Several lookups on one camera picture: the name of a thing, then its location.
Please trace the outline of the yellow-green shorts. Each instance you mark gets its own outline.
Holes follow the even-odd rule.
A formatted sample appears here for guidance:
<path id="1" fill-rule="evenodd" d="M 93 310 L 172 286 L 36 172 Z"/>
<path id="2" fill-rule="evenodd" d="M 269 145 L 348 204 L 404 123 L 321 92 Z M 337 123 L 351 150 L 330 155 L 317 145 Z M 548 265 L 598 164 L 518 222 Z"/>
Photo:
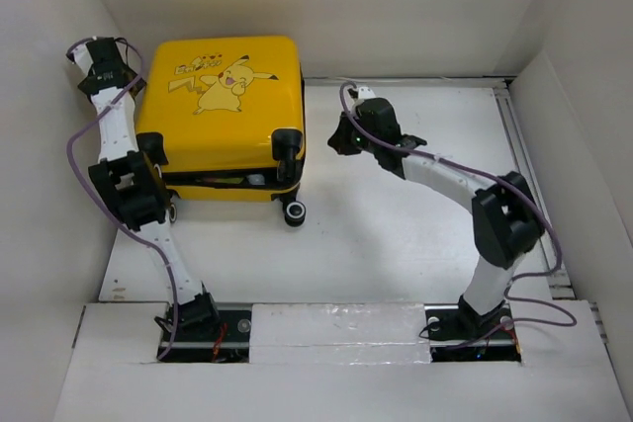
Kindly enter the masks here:
<path id="1" fill-rule="evenodd" d="M 235 187 L 241 185 L 244 181 L 242 176 L 237 177 L 219 177 L 219 176 L 203 176 L 198 179 L 198 182 L 206 186 L 229 186 Z"/>

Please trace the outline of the pink teal-capped tube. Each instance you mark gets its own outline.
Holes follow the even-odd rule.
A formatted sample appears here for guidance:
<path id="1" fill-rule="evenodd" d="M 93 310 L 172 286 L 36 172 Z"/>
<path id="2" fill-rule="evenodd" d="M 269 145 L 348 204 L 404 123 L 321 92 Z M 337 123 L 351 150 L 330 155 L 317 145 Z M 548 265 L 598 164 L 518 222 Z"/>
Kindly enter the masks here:
<path id="1" fill-rule="evenodd" d="M 266 179 L 263 174 L 249 174 L 246 176 L 247 182 L 251 186 L 264 186 Z"/>

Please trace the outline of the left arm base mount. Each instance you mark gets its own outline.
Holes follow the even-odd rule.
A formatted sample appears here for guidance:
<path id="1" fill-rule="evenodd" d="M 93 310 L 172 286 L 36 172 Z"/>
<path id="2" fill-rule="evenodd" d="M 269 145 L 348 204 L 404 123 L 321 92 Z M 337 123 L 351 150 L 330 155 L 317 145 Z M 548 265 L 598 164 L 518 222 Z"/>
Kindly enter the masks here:
<path id="1" fill-rule="evenodd" d="M 175 342 L 168 353 L 160 355 L 169 346 L 170 327 L 163 321 L 157 359 L 161 363 L 241 364 L 249 362 L 252 329 L 250 304 L 221 304 L 221 321 L 216 326 L 198 326 L 178 329 Z"/>

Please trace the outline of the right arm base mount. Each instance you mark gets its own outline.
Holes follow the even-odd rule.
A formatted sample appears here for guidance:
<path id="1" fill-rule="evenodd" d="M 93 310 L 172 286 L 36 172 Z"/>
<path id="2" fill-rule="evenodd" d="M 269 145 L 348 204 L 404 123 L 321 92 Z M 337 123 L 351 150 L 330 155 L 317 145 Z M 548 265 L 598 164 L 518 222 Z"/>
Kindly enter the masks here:
<path id="1" fill-rule="evenodd" d="M 489 334 L 511 319 L 507 305 L 484 320 L 468 316 L 457 305 L 426 305 L 424 312 L 426 324 L 418 337 L 428 342 L 432 363 L 522 361 L 515 331 L 509 324 Z"/>

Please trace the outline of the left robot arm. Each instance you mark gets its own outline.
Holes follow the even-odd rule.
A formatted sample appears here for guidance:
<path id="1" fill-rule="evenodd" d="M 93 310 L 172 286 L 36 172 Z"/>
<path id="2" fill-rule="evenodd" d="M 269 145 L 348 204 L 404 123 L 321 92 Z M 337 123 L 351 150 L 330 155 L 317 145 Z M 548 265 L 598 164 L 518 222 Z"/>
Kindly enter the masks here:
<path id="1" fill-rule="evenodd" d="M 123 38 L 89 37 L 69 47 L 66 56 L 83 73 L 78 85 L 97 113 L 100 151 L 82 173 L 76 164 L 73 135 L 66 153 L 75 176 L 94 203 L 131 240 L 145 247 L 164 274 L 171 306 L 159 323 L 174 334 L 193 333 L 210 339 L 220 330 L 221 316 L 204 283 L 193 277 L 172 235 L 175 207 L 159 164 L 139 148 L 136 97 L 145 86 L 122 57 Z"/>

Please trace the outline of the yellow hard-shell suitcase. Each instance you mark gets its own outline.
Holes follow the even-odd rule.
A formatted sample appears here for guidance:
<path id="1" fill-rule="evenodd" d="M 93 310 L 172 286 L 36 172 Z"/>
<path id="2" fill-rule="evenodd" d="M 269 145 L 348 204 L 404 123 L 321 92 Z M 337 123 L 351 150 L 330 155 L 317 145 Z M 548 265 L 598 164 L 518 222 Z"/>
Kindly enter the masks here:
<path id="1" fill-rule="evenodd" d="M 286 36 L 168 41 L 155 51 L 136 117 L 139 147 L 180 200 L 278 201 L 290 226 L 307 207 L 298 197 L 307 155 L 305 80 Z M 263 174 L 251 186 L 249 174 Z M 237 177 L 235 187 L 203 176 Z"/>

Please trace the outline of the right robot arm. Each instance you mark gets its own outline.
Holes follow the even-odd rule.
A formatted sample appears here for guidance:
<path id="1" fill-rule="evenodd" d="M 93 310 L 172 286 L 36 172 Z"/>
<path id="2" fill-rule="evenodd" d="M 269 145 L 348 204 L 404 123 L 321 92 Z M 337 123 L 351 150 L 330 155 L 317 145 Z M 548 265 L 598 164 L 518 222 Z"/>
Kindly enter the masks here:
<path id="1" fill-rule="evenodd" d="M 478 337 L 492 327 L 519 261 L 544 234 L 544 225 L 533 210 L 533 196 L 522 175 L 469 172 L 426 152 L 426 144 L 425 139 L 402 132 L 394 107 L 384 98 L 344 107 L 327 141 L 341 156 L 371 154 L 383 170 L 436 192 L 470 215 L 479 258 L 449 323 L 468 337 Z"/>

